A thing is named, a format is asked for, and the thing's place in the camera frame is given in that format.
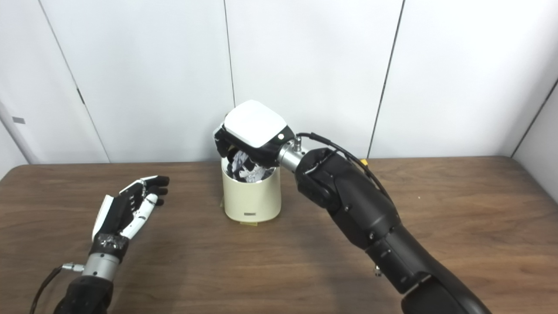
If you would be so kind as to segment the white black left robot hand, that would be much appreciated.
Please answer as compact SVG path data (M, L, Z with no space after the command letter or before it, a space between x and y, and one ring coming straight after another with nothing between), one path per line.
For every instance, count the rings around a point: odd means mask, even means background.
M135 180L116 196L103 199L92 229L90 254L105 254L123 260L130 241L147 222L152 211L162 206L170 178L149 176Z

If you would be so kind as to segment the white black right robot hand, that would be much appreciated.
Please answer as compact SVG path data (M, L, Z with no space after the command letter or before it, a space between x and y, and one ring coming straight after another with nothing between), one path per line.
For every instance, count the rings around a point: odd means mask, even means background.
M231 110L213 134L219 155L231 147L263 167L279 167L281 148L295 138L286 121L261 102L250 100Z

